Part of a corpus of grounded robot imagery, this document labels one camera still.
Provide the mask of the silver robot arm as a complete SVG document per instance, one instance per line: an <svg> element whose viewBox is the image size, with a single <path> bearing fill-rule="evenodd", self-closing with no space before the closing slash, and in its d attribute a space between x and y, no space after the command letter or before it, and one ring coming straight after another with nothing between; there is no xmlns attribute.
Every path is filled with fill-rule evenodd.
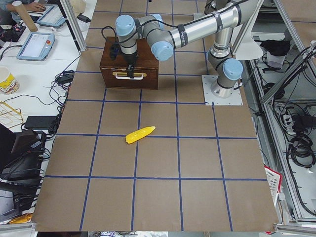
<svg viewBox="0 0 316 237"><path fill-rule="evenodd" d="M213 12L211 2L205 6L204 16L185 24L165 30L160 14L141 18L121 15L116 19L116 42L127 62L127 79L135 79L134 65L137 56L137 41L145 39L151 53L159 61L168 60L174 50L209 35L215 41L208 52L208 61L215 68L218 77L211 85L211 92L218 98L228 98L236 90L235 83L241 78L243 66L232 57L231 38L233 29L247 23L258 7L256 0L227 0L216 2Z"/></svg>

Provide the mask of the person hand on mouse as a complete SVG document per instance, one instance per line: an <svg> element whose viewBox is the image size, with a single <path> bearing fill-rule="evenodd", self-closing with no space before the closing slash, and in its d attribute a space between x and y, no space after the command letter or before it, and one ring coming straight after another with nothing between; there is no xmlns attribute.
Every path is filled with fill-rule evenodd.
<svg viewBox="0 0 316 237"><path fill-rule="evenodd" d="M46 7L38 2L32 2L26 5L26 9L31 12L44 12Z"/></svg>

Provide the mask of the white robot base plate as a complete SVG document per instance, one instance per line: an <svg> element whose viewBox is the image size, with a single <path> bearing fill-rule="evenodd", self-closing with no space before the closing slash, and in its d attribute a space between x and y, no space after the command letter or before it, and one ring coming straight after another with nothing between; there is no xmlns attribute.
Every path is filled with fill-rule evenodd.
<svg viewBox="0 0 316 237"><path fill-rule="evenodd" d="M205 105L208 106L242 106L243 101L238 82L233 88L221 88L217 84L217 75L202 75Z"/></svg>

